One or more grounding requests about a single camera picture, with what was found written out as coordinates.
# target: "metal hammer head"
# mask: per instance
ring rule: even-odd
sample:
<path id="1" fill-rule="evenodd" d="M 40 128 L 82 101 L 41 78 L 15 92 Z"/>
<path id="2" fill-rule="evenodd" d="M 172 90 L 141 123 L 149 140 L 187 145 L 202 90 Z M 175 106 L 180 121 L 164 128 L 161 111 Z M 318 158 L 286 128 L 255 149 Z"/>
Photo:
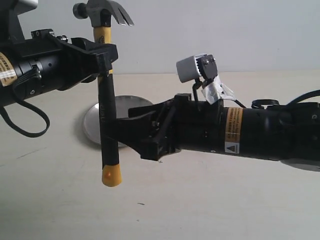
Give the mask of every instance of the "metal hammer head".
<path id="1" fill-rule="evenodd" d="M 127 11 L 117 2 L 111 0 L 88 0 L 73 7 L 73 14 L 78 19 L 91 19 L 93 28 L 111 27 L 111 17 L 120 25 L 133 26 L 134 22 Z"/>

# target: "hammer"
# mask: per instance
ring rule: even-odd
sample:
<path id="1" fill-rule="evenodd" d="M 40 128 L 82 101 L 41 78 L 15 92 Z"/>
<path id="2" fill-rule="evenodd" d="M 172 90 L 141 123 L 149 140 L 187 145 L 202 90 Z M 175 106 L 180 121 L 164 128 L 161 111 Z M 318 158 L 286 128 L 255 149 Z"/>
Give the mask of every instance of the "hammer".
<path id="1" fill-rule="evenodd" d="M 88 0 L 73 7 L 78 19 L 90 18 L 94 40 L 100 44 L 111 43 L 112 16 L 120 25 L 133 26 L 134 22 L 126 10 L 111 0 Z M 113 71 L 98 77 L 99 122 L 102 154 L 102 182 L 107 187 L 116 187 L 122 182 L 119 164 L 118 142 L 104 135 L 108 123 L 117 119 Z"/>

